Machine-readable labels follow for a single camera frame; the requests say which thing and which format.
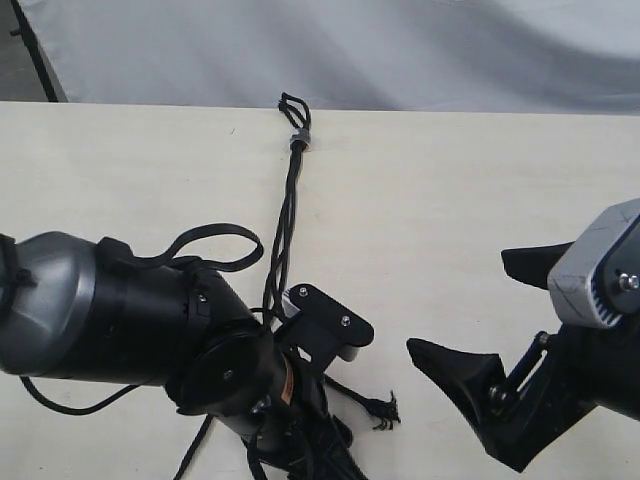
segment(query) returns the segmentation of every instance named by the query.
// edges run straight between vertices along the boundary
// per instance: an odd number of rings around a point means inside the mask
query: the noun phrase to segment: orange label
[[[291,397],[293,396],[293,372],[291,371],[291,365],[289,360],[284,358],[284,365],[287,368],[287,379],[284,381],[284,388],[282,389],[282,401],[287,405],[291,405]]]

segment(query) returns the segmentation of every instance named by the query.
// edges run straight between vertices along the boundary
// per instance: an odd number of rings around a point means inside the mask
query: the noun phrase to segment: white backdrop
[[[70,101],[640,110],[637,0],[21,0]]]

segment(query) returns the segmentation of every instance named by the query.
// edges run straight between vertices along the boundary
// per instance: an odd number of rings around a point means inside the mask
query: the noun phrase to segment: white table
[[[290,283],[316,284],[374,325],[374,343],[330,373],[368,396],[393,388],[404,420],[373,432],[358,406],[332,396],[355,431],[355,458],[372,480],[517,478],[411,365],[405,341],[500,352],[510,369],[538,330],[555,331],[548,295],[509,280],[499,252],[572,240],[605,207],[638,195],[640,119],[314,111],[313,120]],[[231,221],[270,244],[289,134],[275,109],[0,104],[0,230],[110,235],[151,255],[189,227]],[[214,240],[191,251],[230,258],[246,248]],[[266,263],[227,275],[249,305]],[[76,406],[115,389],[37,383]],[[64,417],[1,375],[0,477],[169,479],[200,421],[175,414],[153,388]],[[639,434],[638,423],[597,409],[523,478],[635,478]],[[250,478],[224,426],[188,478]]]

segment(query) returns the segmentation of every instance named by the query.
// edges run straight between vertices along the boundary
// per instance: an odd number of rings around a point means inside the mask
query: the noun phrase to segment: black pole
[[[53,88],[51,77],[47,71],[44,59],[40,54],[40,49],[38,48],[38,39],[36,38],[35,33],[33,33],[33,29],[31,28],[31,25],[29,25],[29,21],[22,11],[22,7],[20,7],[18,0],[11,0],[11,6],[16,14],[16,19],[18,20],[18,28],[16,30],[12,30],[10,35],[12,37],[22,37],[22,43],[24,43],[24,46],[27,47],[27,50],[29,51],[29,56],[31,57],[33,66],[36,68],[38,79],[44,89],[47,100],[50,102],[58,102],[58,95]]]

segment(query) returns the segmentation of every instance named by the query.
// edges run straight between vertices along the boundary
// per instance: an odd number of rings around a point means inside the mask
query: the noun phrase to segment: gray fabric
[[[70,101],[640,110],[637,0],[22,0]]]

